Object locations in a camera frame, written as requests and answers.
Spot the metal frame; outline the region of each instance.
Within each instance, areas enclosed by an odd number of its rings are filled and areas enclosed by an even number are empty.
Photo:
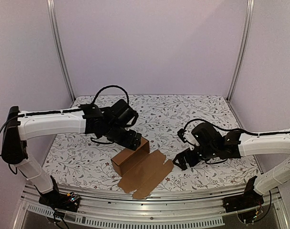
[[[237,186],[214,188],[209,193],[205,190],[180,193],[156,192],[147,199],[135,200],[129,194],[117,191],[83,189],[63,185],[59,185],[59,188],[63,193],[71,190],[82,196],[79,211],[77,213],[66,212],[65,220],[67,222],[95,228],[110,228],[109,224],[114,224],[114,226],[121,225],[121,228],[131,229],[138,228],[138,225],[139,228],[151,229],[166,228],[167,225],[173,225],[172,228],[187,229],[194,223],[198,223],[199,226],[192,228],[210,228],[216,226],[211,222],[217,219],[219,219],[219,225],[222,225],[223,216],[235,214],[235,212],[225,212],[222,207],[222,198],[243,192],[243,186]],[[282,229],[288,229],[286,226],[288,219],[282,217],[282,212],[285,209],[279,191],[275,188],[271,192],[272,203],[278,204],[280,225],[283,225]],[[51,217],[52,209],[38,203],[39,194],[34,186],[26,185],[21,200],[22,204],[14,229],[22,227],[27,210]],[[269,194],[264,196],[264,200],[265,205],[268,205]]]
[[[63,74],[64,82],[65,82],[65,85],[67,87],[70,99],[72,101],[75,101],[76,97],[75,97],[72,83],[70,80],[68,68],[67,68],[67,65],[66,65],[66,62],[64,59],[64,54],[62,51],[62,45],[61,45],[58,24],[57,24],[57,19],[56,19],[54,0],[47,0],[47,4],[48,4],[48,11],[49,11],[49,16],[50,16],[51,27],[52,27],[53,37],[54,37],[54,41],[55,41],[56,51],[57,51],[61,71]]]
[[[254,0],[248,0],[246,20],[245,20],[243,36],[242,36],[242,40],[241,40],[241,44],[240,44],[240,50],[239,50],[238,58],[236,61],[236,66],[235,66],[233,78],[231,81],[230,89],[229,89],[229,92],[228,92],[228,95],[226,98],[226,100],[228,102],[230,102],[232,100],[232,97],[233,97],[233,94],[234,94],[234,91],[235,91],[235,88],[237,85],[240,69],[241,69],[241,66],[243,63],[244,55],[246,52],[246,46],[247,46],[247,41],[248,41],[250,27],[251,27],[253,7],[254,7]]]
[[[48,11],[54,36],[55,46],[59,57],[64,81],[72,101],[75,100],[73,87],[68,74],[62,51],[59,30],[56,20],[54,0],[47,0]],[[239,72],[242,66],[243,57],[246,51],[251,19],[254,7],[254,0],[248,0],[243,37],[236,62],[235,71],[231,81],[230,89],[226,101],[233,112],[239,126],[243,126],[235,110],[229,103],[233,97],[237,85]],[[255,157],[259,169],[262,172],[260,164]],[[136,228],[136,225],[149,226],[149,228],[160,228],[160,225],[176,224],[178,228],[185,228],[186,225],[192,225],[198,222],[207,222],[210,219],[219,219],[228,215],[222,207],[222,198],[242,193],[244,185],[213,188],[210,190],[194,190],[183,192],[154,192],[148,198],[143,200],[134,200],[131,195],[115,191],[93,190],[71,186],[59,185],[60,191],[66,193],[68,190],[81,194],[82,201],[77,213],[66,213],[68,222],[73,222],[87,226],[92,224],[96,228],[106,228],[107,225],[117,223],[123,225],[123,228]],[[281,200],[277,188],[272,191],[272,203],[277,211],[277,217],[282,229],[289,229],[288,216]],[[265,205],[269,203],[269,196],[265,195]],[[21,204],[14,221],[14,229],[20,229],[27,210],[38,214],[49,216],[51,209],[38,203],[39,195],[34,186],[27,184],[21,196]]]

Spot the table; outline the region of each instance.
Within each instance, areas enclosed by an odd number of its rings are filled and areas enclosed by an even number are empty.
[[[99,96],[99,107],[111,106],[125,96]],[[88,104],[93,96],[81,96],[73,106]],[[203,118],[220,127],[238,127],[234,115],[222,96],[213,95],[130,95],[130,105],[139,113],[133,130],[149,140],[150,150],[159,149],[168,159],[188,148],[176,135],[190,119]],[[59,184],[93,189],[122,192],[117,186],[121,179],[113,170],[110,159],[123,147],[92,143],[94,135],[60,134],[43,164],[43,169]],[[199,165],[181,171],[173,171],[152,192],[180,192],[187,190],[211,189],[245,184],[259,173],[253,156],[228,159],[218,165]]]

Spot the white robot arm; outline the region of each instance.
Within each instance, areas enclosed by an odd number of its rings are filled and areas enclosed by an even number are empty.
[[[122,99],[111,107],[99,108],[95,104],[84,104],[44,112],[20,112],[14,106],[7,118],[1,156],[35,185],[41,195],[40,203],[53,209],[77,211],[79,195],[59,193],[54,178],[26,152],[26,141],[38,136],[61,133],[95,134],[97,139],[106,136],[111,142],[136,150],[141,143],[141,134],[125,128],[135,124],[137,118],[137,112]]]
[[[205,120],[199,121],[204,122],[191,132],[185,131],[187,125],[178,131],[181,140],[190,144],[190,147],[179,153],[173,161],[183,170],[187,169],[186,163],[193,167],[202,160],[208,161],[215,157],[228,159],[260,154],[290,155],[290,129],[264,133],[233,129],[227,135],[221,136],[214,128],[217,126]],[[251,178],[244,194],[225,198],[224,207],[227,212],[231,212],[262,204],[262,195],[288,180],[290,180],[290,157],[272,170]]]

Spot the cardboard box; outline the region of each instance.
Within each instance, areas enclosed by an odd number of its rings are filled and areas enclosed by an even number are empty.
[[[149,142],[142,138],[135,150],[124,149],[111,159],[115,171],[122,177],[118,186],[125,193],[134,192],[135,199],[145,198],[173,170],[174,164],[159,150],[149,153]]]

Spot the white wall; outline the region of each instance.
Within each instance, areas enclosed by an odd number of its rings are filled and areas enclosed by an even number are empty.
[[[55,8],[77,96],[108,84],[226,96],[246,0],[58,0]]]
[[[290,0],[257,0],[232,104],[250,131],[290,127]],[[285,156],[261,156],[265,170]],[[280,187],[290,216],[290,182]]]
[[[13,105],[35,111],[69,104],[46,0],[0,1],[0,126]],[[43,162],[50,143],[51,137],[30,140],[28,151]],[[0,229],[10,228],[24,184],[0,158]]]

